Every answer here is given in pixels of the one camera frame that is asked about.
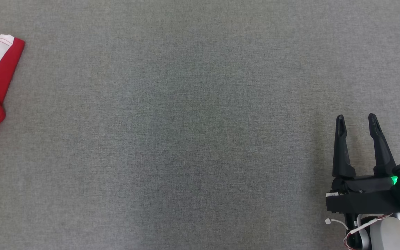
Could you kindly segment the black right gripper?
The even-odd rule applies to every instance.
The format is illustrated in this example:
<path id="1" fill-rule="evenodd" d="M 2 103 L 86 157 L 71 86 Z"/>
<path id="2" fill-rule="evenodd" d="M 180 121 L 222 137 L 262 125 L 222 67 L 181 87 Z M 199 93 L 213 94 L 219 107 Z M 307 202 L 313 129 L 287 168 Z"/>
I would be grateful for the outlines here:
<path id="1" fill-rule="evenodd" d="M 376 165 L 374 175 L 356 177 L 346 144 L 347 128 L 343 115 L 335 122 L 333 181 L 326 196 L 326 209 L 342 214 L 400 213 L 400 174 L 396 183 L 390 177 L 396 165 L 384 133 L 375 114 L 368 116 L 369 132 L 373 139 Z"/>

